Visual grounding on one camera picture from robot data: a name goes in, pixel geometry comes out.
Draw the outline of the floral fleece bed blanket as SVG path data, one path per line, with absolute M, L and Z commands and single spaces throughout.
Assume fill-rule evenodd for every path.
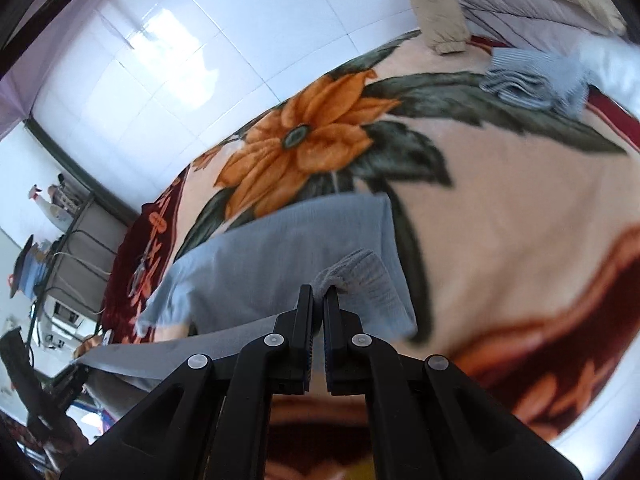
M 639 102 L 631 50 L 599 44 L 575 119 L 480 86 L 475 37 L 430 52 L 415 32 L 353 58 L 216 139 L 119 247 L 102 320 L 118 342 L 198 245 L 332 194 L 390 200 L 416 314 L 398 342 L 442 352 L 588 479 L 615 476 L 639 421 Z

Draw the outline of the beige puffer jacket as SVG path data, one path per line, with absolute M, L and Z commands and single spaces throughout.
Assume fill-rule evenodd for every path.
M 540 49 L 546 40 L 566 48 L 582 32 L 623 37 L 627 22 L 613 0 L 410 0 L 431 50 L 462 52 L 473 33 L 469 22 L 488 35 L 522 48 Z

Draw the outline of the grey sweat pants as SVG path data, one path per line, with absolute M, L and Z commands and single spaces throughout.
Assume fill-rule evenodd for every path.
M 416 332 L 387 196 L 304 200 L 190 250 L 134 323 L 153 341 L 99 346 L 79 358 L 90 368 L 90 396 L 121 418 L 189 356 L 225 358 L 271 333 L 304 285 L 316 301 L 335 287 L 342 309 L 372 336 L 393 342 Z

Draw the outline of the white spray bottle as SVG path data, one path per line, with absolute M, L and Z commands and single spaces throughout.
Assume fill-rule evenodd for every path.
M 33 200 L 40 208 L 47 219 L 61 232 L 66 232 L 74 221 L 74 217 L 64 208 L 60 206 L 55 199 L 60 197 L 58 186 L 55 184 L 47 188 L 50 200 L 46 200 L 42 196 L 42 188 L 34 184 L 28 192 L 28 198 Z

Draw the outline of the striped grey folded cloth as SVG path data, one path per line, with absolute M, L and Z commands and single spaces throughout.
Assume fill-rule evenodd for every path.
M 566 56 L 495 48 L 480 88 L 526 110 L 550 110 L 570 119 L 582 116 L 592 73 Z

